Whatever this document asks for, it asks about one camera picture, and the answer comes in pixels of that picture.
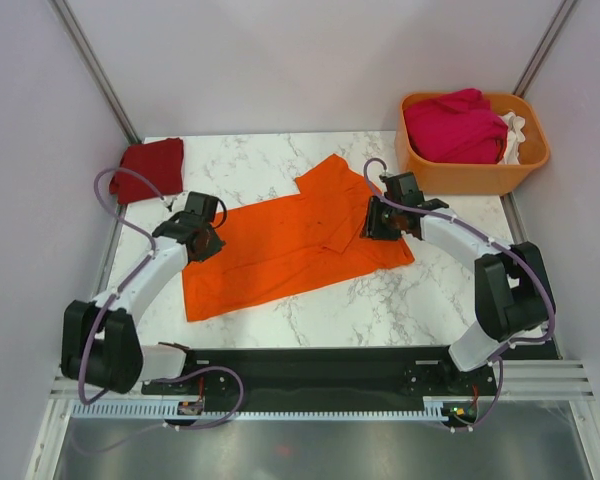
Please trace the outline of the orange t shirt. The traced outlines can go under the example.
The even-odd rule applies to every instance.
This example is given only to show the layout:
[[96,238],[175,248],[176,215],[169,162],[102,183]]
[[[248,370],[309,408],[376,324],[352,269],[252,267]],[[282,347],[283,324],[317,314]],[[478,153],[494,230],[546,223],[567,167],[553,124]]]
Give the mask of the orange t shirt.
[[327,157],[295,183],[295,195],[229,212],[218,231],[222,250],[182,273],[187,321],[414,262],[403,239],[362,237],[371,191],[342,157]]

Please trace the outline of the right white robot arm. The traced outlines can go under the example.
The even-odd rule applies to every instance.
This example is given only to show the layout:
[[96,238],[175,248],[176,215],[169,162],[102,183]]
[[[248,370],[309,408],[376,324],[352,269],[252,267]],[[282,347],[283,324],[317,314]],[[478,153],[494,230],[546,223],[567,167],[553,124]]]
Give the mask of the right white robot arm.
[[380,175],[386,191],[371,196],[361,236],[397,241],[410,235],[446,252],[474,279],[476,320],[446,348],[433,378],[463,392],[474,372],[520,342],[543,343],[555,329],[556,306],[539,247],[505,244],[462,219],[449,205],[427,200],[415,175]]

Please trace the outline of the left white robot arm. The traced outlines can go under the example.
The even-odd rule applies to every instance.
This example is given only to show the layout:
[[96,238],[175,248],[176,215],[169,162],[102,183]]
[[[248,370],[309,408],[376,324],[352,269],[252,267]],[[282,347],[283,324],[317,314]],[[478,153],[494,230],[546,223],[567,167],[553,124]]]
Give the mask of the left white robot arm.
[[225,245],[214,223],[225,221],[224,202],[191,192],[184,208],[145,235],[149,248],[118,285],[85,302],[75,300],[64,312],[60,369],[78,382],[81,401],[87,385],[103,393],[129,392],[139,382],[165,380],[178,393],[199,382],[199,369],[189,363],[185,349],[171,344],[143,345],[136,326],[164,287],[191,263],[201,263]]

